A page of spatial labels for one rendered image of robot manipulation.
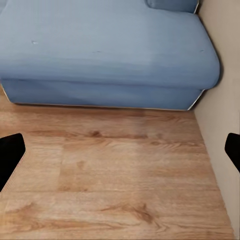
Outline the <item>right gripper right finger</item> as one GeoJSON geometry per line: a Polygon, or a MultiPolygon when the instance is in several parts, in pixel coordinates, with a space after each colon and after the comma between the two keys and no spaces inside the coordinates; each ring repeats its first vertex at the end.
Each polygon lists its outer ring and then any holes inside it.
{"type": "Polygon", "coordinates": [[[240,172],[240,135],[229,133],[225,142],[224,150],[240,172]]]}

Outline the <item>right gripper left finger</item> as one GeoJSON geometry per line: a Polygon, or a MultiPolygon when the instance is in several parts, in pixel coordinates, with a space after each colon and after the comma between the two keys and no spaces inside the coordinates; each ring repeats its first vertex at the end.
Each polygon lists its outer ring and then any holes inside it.
{"type": "Polygon", "coordinates": [[[0,192],[25,153],[21,133],[0,138],[0,192]]]}

